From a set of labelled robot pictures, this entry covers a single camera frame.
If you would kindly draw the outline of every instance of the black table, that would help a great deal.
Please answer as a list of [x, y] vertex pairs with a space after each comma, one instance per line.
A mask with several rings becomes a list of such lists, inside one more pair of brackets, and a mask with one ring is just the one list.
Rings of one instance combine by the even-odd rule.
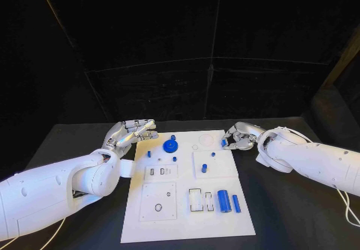
[[[157, 122], [159, 132], [228, 130], [239, 120]], [[265, 129], [284, 126], [319, 138], [300, 117], [242, 119]], [[28, 169], [90, 154], [101, 147], [114, 124], [58, 124], [28, 165]], [[133, 146], [127, 159], [134, 159]], [[130, 179], [120, 179], [113, 194], [71, 215], [46, 249], [359, 249], [360, 229], [344, 218], [346, 207], [337, 191], [304, 178], [296, 171], [281, 173], [257, 161], [258, 151], [232, 151], [255, 236], [221, 237], [121, 244]], [[350, 195], [360, 214], [360, 198]], [[39, 249], [59, 223], [20, 237], [6, 249]]]

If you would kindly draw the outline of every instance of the black backdrop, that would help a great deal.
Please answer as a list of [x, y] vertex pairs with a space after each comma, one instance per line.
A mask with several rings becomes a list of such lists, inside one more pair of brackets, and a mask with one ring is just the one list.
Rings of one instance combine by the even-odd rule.
[[2, 8], [2, 177], [56, 123], [298, 116], [360, 23], [352, 1], [51, 3], [62, 27]]

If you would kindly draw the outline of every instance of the cable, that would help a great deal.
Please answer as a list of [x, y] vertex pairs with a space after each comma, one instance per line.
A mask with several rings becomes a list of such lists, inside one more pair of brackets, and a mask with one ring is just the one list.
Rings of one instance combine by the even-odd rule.
[[58, 228], [58, 230], [56, 230], [56, 232], [55, 232], [52, 238], [49, 239], [49, 241], [46, 242], [46, 244], [45, 244], [44, 247], [41, 248], [41, 250], [44, 250], [44, 248], [48, 246], [48, 244], [51, 243], [52, 239], [55, 238], [55, 235], [58, 234], [58, 232], [59, 232], [59, 230], [61, 230], [61, 228], [62, 228], [62, 224], [64, 224], [65, 219], [67, 219], [67, 217], [64, 218], [62, 223], [61, 223], [61, 225], [59, 225], [59, 228]]
[[[353, 210], [352, 210], [352, 208], [350, 208], [350, 199], [349, 199], [347, 192], [344, 191], [346, 197], [347, 197], [347, 201], [346, 201], [346, 198], [344, 198], [344, 196], [343, 196], [343, 193], [340, 192], [339, 189], [337, 189], [337, 192], [339, 192], [339, 194], [340, 194], [340, 196], [342, 196], [342, 198], [343, 198], [343, 201], [344, 201], [344, 203], [346, 203], [346, 206], [347, 206], [347, 209], [346, 209], [346, 218], [347, 218], [347, 222], [349, 222], [352, 225], [355, 225], [356, 227], [360, 227], [360, 220], [359, 220], [357, 216], [355, 215], [355, 212], [353, 212]], [[355, 217], [355, 219], [356, 219], [356, 221], [357, 221], [359, 224], [355, 224], [355, 223], [349, 220], [349, 211], [350, 211], [350, 213], [352, 213], [352, 215], [353, 215], [353, 217]]]
[[2, 249], [5, 249], [6, 248], [6, 246], [9, 246], [10, 245], [10, 243], [16, 240], [19, 238], [19, 236], [16, 237], [16, 238], [13, 238], [13, 240], [12, 241], [9, 241], [3, 246], [2, 246], [2, 248], [0, 248], [0, 250]]

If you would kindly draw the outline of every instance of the robotic hand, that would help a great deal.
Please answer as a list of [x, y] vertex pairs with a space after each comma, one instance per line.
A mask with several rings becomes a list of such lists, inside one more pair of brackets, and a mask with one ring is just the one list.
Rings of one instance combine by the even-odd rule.
[[90, 155], [31, 169], [0, 182], [0, 241], [39, 231], [110, 195], [134, 163], [131, 143], [159, 137], [154, 120], [118, 122]]
[[257, 161], [262, 165], [285, 173], [296, 169], [307, 178], [360, 196], [360, 153], [313, 143], [293, 129], [278, 127], [267, 131], [247, 122], [238, 122], [222, 138], [225, 149], [249, 150], [255, 142]]

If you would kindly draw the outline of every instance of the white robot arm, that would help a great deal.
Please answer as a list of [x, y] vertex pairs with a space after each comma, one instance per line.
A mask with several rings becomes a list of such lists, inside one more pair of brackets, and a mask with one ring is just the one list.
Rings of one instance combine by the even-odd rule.
[[0, 182], [0, 241], [39, 231], [110, 195], [134, 164], [131, 143], [159, 137], [154, 120], [118, 122], [90, 155], [31, 169]]
[[[234, 136], [235, 143], [228, 143]], [[238, 122], [225, 133], [225, 149], [249, 150], [258, 143], [257, 161], [267, 167], [290, 173], [293, 169], [314, 181], [360, 196], [360, 153], [313, 143], [297, 131], [261, 127]]]

